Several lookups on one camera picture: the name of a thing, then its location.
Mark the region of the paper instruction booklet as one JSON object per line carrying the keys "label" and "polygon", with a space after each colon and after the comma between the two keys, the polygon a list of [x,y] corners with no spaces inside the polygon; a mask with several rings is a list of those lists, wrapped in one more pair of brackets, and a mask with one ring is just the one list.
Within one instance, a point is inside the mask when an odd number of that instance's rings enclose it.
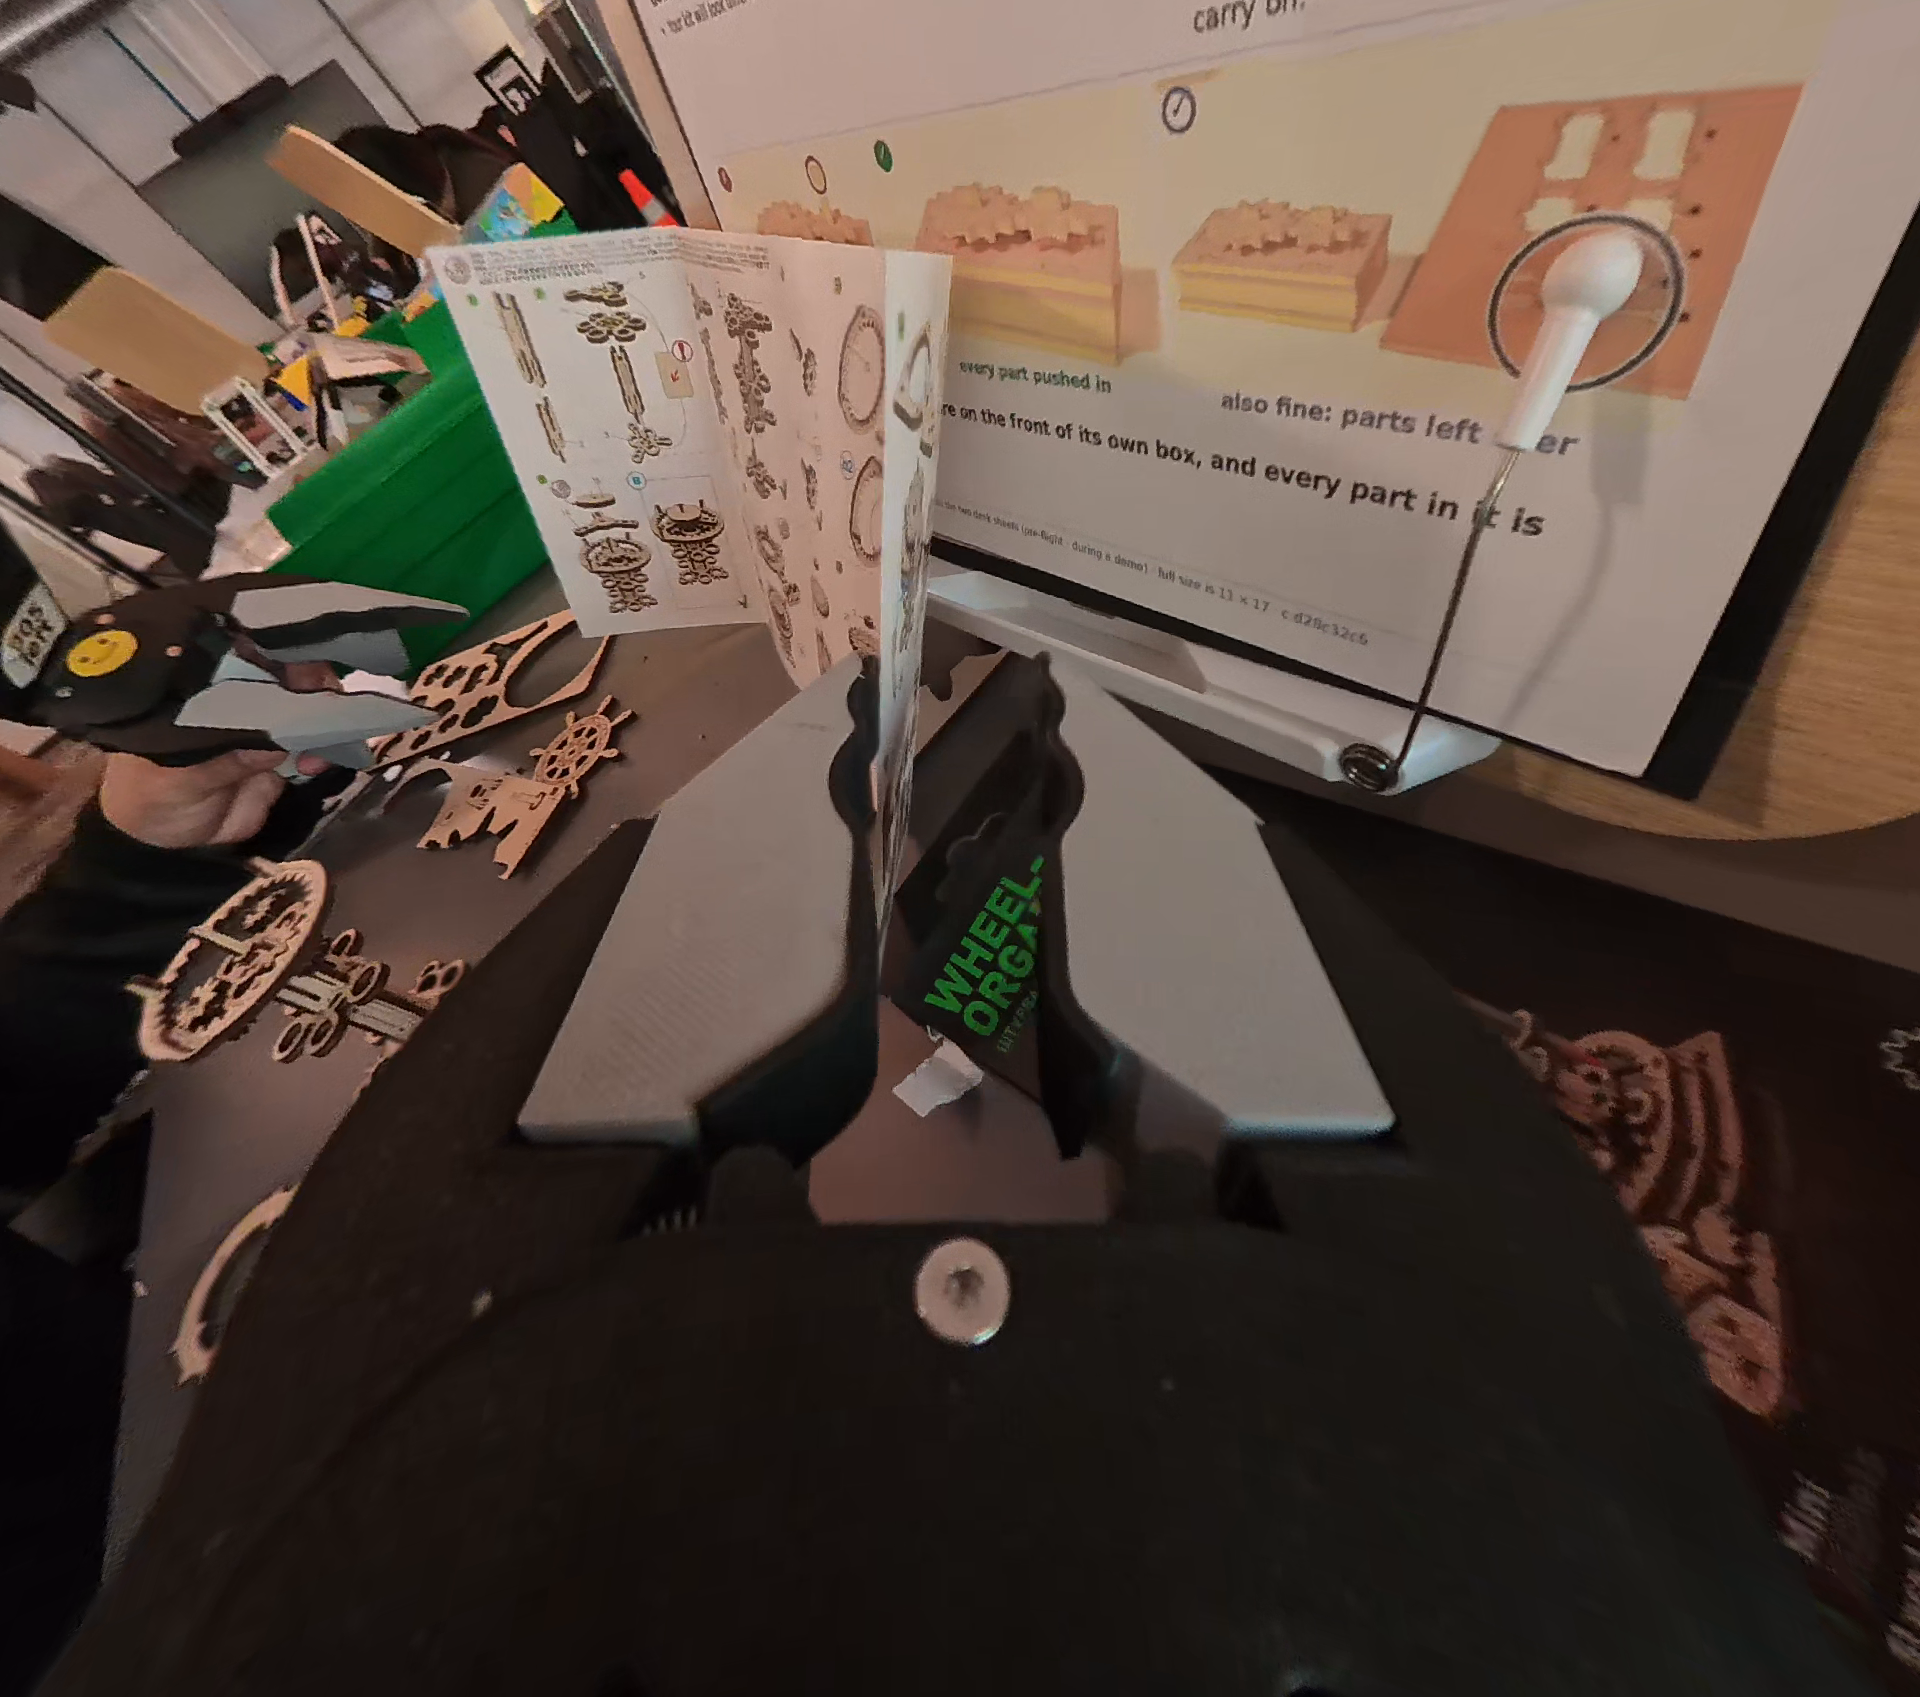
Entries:
{"label": "paper instruction booklet", "polygon": [[795,687],[875,661],[896,876],[950,256],[653,229],[439,244],[422,262],[577,629],[757,625]]}

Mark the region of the wooden sheet with round cutouts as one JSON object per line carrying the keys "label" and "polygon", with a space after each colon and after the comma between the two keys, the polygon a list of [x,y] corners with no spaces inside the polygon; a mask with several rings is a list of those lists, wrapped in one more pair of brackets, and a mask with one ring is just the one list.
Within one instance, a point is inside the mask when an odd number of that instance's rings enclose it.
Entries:
{"label": "wooden sheet with round cutouts", "polygon": [[425,725],[387,735],[370,747],[370,769],[406,767],[438,755],[469,735],[481,735],[577,699],[596,681],[609,638],[587,638],[581,668],[544,697],[520,697],[517,677],[553,640],[574,634],[570,610],[507,629],[463,650],[443,654],[420,671],[408,700],[427,715]]}

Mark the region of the wooden ship wheel part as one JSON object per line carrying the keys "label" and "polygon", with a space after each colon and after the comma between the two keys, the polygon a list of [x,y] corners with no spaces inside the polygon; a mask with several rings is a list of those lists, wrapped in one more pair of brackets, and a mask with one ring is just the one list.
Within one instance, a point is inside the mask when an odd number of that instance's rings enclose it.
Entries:
{"label": "wooden ship wheel part", "polygon": [[605,762],[620,760],[616,735],[633,722],[632,710],[616,707],[604,697],[589,710],[570,708],[557,732],[532,753],[529,784],[541,794],[576,801],[587,777]]}

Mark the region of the black kit box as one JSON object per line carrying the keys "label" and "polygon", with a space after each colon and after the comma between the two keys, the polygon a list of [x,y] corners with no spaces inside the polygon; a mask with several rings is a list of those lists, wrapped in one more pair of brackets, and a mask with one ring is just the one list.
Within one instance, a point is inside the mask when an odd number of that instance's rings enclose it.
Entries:
{"label": "black kit box", "polygon": [[[1039,996],[1038,675],[917,764],[893,996],[968,1048]],[[986,1544],[1020,1652],[1069,1690],[1915,1693],[1912,1166],[1833,1110],[1793,1156],[1662,968],[1782,949],[1208,775],[1396,1127],[999,1241],[1010,1358],[1061,1395],[1016,1409],[1042,1506]]]}

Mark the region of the person's left forearm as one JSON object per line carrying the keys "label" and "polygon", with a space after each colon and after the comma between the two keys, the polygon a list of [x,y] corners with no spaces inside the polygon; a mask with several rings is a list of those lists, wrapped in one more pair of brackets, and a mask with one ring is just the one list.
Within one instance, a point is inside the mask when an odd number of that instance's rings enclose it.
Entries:
{"label": "person's left forearm", "polygon": [[127,979],[180,945],[207,864],[112,829],[96,801],[2,930],[2,1185],[50,1183],[138,1067]]}

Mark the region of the notched wooden sheet offcut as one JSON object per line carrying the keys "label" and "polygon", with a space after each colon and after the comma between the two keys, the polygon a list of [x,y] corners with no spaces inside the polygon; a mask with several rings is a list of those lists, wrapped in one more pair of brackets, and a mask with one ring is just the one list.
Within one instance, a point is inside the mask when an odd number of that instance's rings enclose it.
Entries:
{"label": "notched wooden sheet offcut", "polygon": [[420,835],[420,851],[443,851],[491,836],[491,862],[510,878],[532,855],[556,814],[579,797],[574,779],[475,771],[465,764],[430,764],[441,775],[443,798]]}

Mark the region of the printed instruction poster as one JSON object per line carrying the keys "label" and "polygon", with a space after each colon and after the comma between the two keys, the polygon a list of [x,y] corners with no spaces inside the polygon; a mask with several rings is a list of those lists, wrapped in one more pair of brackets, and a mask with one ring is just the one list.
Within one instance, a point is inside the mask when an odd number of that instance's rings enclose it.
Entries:
{"label": "printed instruction poster", "polygon": [[605,0],[688,210],[952,258],[939,552],[1689,797],[1915,322],[1915,0]]}

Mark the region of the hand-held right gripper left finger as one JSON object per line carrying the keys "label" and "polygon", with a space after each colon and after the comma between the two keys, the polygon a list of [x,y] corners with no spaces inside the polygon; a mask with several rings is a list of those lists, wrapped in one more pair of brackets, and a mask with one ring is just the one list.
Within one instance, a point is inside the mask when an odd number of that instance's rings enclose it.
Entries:
{"label": "hand-held right gripper left finger", "polygon": [[843,658],[528,917],[524,1143],[636,1167],[620,1232],[695,1226],[720,1166],[803,1189],[878,1078],[878,661]]}

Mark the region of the large wooden gear wheel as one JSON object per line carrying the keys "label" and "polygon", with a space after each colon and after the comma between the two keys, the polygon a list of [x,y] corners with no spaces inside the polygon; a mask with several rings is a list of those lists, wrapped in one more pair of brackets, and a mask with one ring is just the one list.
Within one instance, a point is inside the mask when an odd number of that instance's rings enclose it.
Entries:
{"label": "large wooden gear wheel", "polygon": [[325,868],[315,860],[255,860],[252,870],[241,888],[188,928],[161,972],[126,982],[148,1066],[201,1057],[249,1025],[317,955],[330,898]]}

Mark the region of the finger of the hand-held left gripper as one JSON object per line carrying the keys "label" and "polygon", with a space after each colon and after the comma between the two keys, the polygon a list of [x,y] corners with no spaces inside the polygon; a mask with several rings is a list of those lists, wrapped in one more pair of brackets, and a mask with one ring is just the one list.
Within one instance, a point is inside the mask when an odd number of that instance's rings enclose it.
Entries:
{"label": "finger of the hand-held left gripper", "polygon": [[408,677],[410,629],[455,629],[468,608],[390,589],[299,576],[229,582],[224,603],[229,654],[224,675],[280,677],[299,662],[325,662],[344,675]]}
{"label": "finger of the hand-held left gripper", "polygon": [[246,732],[243,748],[283,751],[291,760],[317,756],[325,767],[370,771],[373,747],[402,732],[432,726],[435,715],[406,695],[382,691],[296,691],[280,677],[224,658],[211,681],[183,700],[174,726],[190,732]]}

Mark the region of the toothed curved wooden part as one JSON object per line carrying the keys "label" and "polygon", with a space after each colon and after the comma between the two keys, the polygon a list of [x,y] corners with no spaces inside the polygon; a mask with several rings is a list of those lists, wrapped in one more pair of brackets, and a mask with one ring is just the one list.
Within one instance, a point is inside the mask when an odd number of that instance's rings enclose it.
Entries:
{"label": "toothed curved wooden part", "polygon": [[170,1344],[174,1382],[180,1387],[203,1382],[211,1371],[224,1327],[222,1305],[236,1298],[246,1281],[241,1256],[262,1245],[283,1219],[298,1189],[282,1185],[248,1207],[222,1236],[205,1257],[188,1300],[182,1305],[177,1327]]}

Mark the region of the light wooden chair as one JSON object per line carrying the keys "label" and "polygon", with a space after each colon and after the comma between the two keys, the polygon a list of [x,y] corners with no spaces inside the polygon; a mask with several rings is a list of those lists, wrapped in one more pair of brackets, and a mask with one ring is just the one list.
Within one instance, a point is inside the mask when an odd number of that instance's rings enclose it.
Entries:
{"label": "light wooden chair", "polygon": [[275,365],[255,345],[117,266],[89,274],[43,320],[48,341],[182,412],[234,385],[262,388]]}
{"label": "light wooden chair", "polygon": [[288,127],[265,162],[305,197],[412,258],[463,238],[462,226],[301,127]]}

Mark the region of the white poster stand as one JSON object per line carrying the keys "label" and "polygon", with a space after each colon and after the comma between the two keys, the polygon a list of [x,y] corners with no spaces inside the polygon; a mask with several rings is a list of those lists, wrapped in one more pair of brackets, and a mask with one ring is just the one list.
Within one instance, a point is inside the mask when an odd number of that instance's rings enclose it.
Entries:
{"label": "white poster stand", "polygon": [[1498,736],[1226,654],[933,558],[933,617],[1021,656],[1087,673],[1109,695],[1324,783],[1397,797],[1491,759]]}

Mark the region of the person's left hand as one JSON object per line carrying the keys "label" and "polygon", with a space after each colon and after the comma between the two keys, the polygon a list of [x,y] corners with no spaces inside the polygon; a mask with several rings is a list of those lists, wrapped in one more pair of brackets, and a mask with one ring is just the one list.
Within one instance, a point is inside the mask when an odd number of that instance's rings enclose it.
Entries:
{"label": "person's left hand", "polygon": [[192,767],[136,755],[107,756],[96,804],[122,836],[161,851],[238,851],[280,857],[298,846],[347,787],[341,771],[301,756],[298,773],[272,748],[227,751]]}

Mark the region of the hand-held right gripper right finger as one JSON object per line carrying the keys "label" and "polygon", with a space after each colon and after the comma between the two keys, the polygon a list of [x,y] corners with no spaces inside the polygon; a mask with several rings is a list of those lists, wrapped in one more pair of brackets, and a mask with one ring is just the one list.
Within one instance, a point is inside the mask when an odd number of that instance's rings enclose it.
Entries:
{"label": "hand-held right gripper right finger", "polygon": [[1038,1093],[1121,1213],[1272,1145],[1388,1139],[1394,1110],[1259,820],[1080,668],[1034,685]]}

